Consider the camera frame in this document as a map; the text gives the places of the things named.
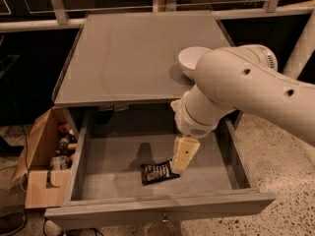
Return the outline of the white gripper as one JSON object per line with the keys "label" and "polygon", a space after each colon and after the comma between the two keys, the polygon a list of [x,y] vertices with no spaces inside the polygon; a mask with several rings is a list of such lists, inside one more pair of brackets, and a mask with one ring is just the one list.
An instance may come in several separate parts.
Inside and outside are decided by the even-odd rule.
{"label": "white gripper", "polygon": [[186,170],[200,147],[197,139],[205,138],[218,126],[219,122],[212,125],[198,123],[189,115],[181,99],[173,100],[170,106],[174,111],[174,120],[178,131],[185,136],[175,138],[171,160],[172,172],[181,174]]}

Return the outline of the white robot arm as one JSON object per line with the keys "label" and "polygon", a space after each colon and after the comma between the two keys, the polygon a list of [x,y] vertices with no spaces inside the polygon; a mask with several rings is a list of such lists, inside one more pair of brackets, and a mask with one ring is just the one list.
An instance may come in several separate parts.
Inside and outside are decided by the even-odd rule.
{"label": "white robot arm", "polygon": [[315,143],[315,87],[278,72],[273,51],[261,44],[189,47],[178,60],[194,82],[171,102],[182,134],[174,142],[171,170],[183,173],[222,117],[240,110],[264,118],[310,145]]}

